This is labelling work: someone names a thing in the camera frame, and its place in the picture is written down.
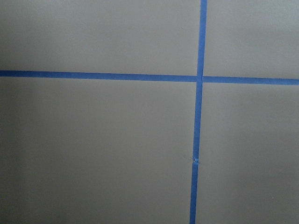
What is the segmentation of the vertical blue tape line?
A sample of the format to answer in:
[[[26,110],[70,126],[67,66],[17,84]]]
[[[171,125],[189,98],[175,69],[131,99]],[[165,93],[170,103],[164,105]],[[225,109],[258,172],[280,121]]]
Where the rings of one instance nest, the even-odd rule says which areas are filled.
[[[200,153],[200,125],[201,125],[202,89],[203,89],[205,41],[206,41],[206,15],[207,15],[207,0],[202,0],[200,2],[199,45],[198,45],[198,63],[197,63],[197,75],[196,75],[196,96],[195,96],[194,133],[193,133],[193,151],[192,151],[192,179],[191,179],[190,215],[189,215],[189,223],[191,224],[196,223],[199,153]]]

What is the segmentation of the horizontal blue tape line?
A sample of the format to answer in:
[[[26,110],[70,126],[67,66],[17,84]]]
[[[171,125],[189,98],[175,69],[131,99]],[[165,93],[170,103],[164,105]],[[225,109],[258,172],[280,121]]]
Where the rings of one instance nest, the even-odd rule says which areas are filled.
[[[68,79],[103,79],[129,81],[160,81],[160,82],[189,82],[189,83],[221,83],[221,84],[271,84],[299,85],[298,79],[288,78],[259,78],[259,77],[212,77],[185,75],[153,75],[153,74],[119,74],[119,73],[84,73],[84,72],[53,72],[53,71],[18,71],[2,70],[1,77],[43,77]]]

